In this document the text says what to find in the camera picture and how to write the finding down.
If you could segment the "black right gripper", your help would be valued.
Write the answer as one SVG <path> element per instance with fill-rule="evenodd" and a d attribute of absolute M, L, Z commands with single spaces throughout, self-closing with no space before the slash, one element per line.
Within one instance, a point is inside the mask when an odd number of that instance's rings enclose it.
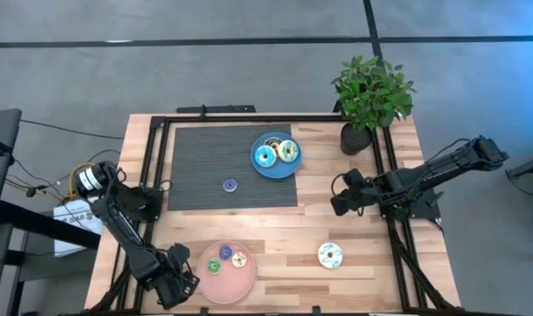
<path fill-rule="evenodd" d="M 334 186 L 338 179 L 342 179 L 347 188 L 336 194 Z M 354 211 L 362 216 L 366 206 L 378 203 L 378 189 L 371 179 L 364 178 L 358 169 L 337 175 L 331 182 L 330 190 L 333 195 L 330 204 L 336 216 L 343 216 L 348 211 Z"/>

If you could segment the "large white donut teal stripes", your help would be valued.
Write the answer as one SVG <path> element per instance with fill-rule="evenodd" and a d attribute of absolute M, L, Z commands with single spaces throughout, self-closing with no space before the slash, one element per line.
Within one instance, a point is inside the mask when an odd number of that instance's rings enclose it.
<path fill-rule="evenodd" d="M 342 248 L 333 242 L 320 245 L 317 256 L 321 266 L 327 269 L 336 269 L 343 261 Z"/>

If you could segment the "large mint donut dark zigzag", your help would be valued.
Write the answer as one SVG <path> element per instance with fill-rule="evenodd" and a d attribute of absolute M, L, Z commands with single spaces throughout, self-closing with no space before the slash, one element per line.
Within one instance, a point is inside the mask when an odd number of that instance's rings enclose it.
<path fill-rule="evenodd" d="M 283 140 L 277 147 L 277 154 L 283 162 L 293 162 L 299 155 L 299 146 L 292 140 Z"/>

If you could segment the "large blue iced donut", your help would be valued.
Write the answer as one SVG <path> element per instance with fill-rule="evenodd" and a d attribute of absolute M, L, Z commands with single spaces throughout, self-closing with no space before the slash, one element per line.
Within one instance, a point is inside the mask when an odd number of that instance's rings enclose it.
<path fill-rule="evenodd" d="M 262 145 L 255 151 L 255 162 L 258 166 L 269 168 L 275 164 L 277 160 L 276 150 L 268 145 Z"/>

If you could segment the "pink round plate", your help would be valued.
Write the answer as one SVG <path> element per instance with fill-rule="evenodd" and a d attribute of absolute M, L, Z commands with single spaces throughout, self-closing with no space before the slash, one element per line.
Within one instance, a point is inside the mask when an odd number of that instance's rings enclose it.
<path fill-rule="evenodd" d="M 248 257 L 247 264 L 236 268 L 230 260 L 221 260 L 219 251 L 222 245 L 229 245 L 234 253 L 244 252 Z M 210 259 L 217 258 L 222 262 L 222 270 L 212 275 L 207 270 Z M 236 241 L 218 241 L 208 247 L 199 257 L 196 265 L 196 275 L 200 279 L 199 292 L 215 304 L 230 305 L 245 298 L 256 280 L 256 264 L 250 251 Z"/>

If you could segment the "blue round plate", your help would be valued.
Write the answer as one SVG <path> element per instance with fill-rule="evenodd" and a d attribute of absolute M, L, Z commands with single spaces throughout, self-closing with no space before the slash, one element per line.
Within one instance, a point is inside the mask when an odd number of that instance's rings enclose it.
<path fill-rule="evenodd" d="M 297 157 L 292 162 L 282 162 L 279 158 L 276 159 L 274 164 L 269 167 L 264 167 L 256 161 L 256 152 L 258 148 L 266 144 L 267 139 L 278 138 L 280 140 L 291 140 L 293 141 L 298 149 Z M 283 179 L 288 176 L 292 176 L 300 167 L 302 162 L 302 150 L 300 144 L 289 134 L 287 133 L 266 133 L 260 136 L 253 146 L 251 147 L 250 152 L 250 161 L 254 169 L 261 175 L 266 176 L 271 179 Z"/>

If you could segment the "green potted plant dark pot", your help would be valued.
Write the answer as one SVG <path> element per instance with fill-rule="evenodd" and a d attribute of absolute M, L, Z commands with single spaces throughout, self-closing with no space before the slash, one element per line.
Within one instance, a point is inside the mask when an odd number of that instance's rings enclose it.
<path fill-rule="evenodd" d="M 377 129 L 409 117 L 414 108 L 414 83 L 406 79 L 401 65 L 379 57 L 352 57 L 331 84 L 347 121 L 340 135 L 341 150 L 347 155 L 369 147 Z"/>

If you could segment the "dark grey woven placemat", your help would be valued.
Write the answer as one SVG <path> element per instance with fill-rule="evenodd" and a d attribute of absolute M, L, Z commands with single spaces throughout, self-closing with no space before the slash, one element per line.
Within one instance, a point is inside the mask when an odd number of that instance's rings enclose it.
<path fill-rule="evenodd" d="M 203 211 L 289 207 L 298 204 L 295 176 L 271 179 L 250 161 L 251 147 L 266 133 L 292 133 L 286 125 L 183 127 L 175 131 L 168 209 Z M 223 190 L 233 178 L 234 192 Z"/>

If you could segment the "white printed paper bag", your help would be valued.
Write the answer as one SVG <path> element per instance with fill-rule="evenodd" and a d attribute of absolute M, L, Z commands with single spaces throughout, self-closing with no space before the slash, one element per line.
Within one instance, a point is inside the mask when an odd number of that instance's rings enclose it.
<path fill-rule="evenodd" d="M 83 200 L 67 202 L 65 205 L 53 209 L 54 219 L 79 227 L 100 235 L 103 232 L 103 223 L 90 209 L 90 204 Z M 54 241 L 54 256 L 63 257 L 85 250 L 86 247 L 71 244 L 65 241 Z"/>

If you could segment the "black metal beam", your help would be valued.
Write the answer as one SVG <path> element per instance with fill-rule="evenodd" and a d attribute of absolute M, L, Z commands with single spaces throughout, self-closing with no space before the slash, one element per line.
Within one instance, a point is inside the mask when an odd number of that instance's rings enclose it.
<path fill-rule="evenodd" d="M 5 201 L 0 201 L 0 224 L 90 249 L 98 249 L 100 242 L 96 233 Z"/>

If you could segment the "black aluminium table frame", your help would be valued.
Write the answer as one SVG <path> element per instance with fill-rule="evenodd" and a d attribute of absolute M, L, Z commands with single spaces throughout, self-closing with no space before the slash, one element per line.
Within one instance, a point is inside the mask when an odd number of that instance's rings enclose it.
<path fill-rule="evenodd" d="M 256 263 L 256 280 L 250 293 L 237 303 L 218 305 L 194 294 L 174 308 L 173 315 L 196 313 L 310 312 L 319 306 L 329 312 L 397 312 L 400 292 L 393 265 L 387 226 L 379 211 L 369 207 L 362 216 L 338 217 L 329 203 L 331 182 L 339 173 L 357 168 L 372 175 L 389 166 L 393 151 L 401 167 L 422 162 L 414 121 L 390 127 L 390 140 L 381 151 L 367 149 L 347 156 L 339 148 L 341 120 L 334 114 L 236 114 L 233 126 L 289 124 L 303 149 L 296 175 L 298 204 L 284 208 L 246 208 L 213 211 L 163 211 L 156 222 L 153 242 L 166 248 L 179 242 L 197 260 L 218 241 L 246 246 Z M 343 261 L 327 269 L 318 261 L 326 242 L 342 248 Z"/>

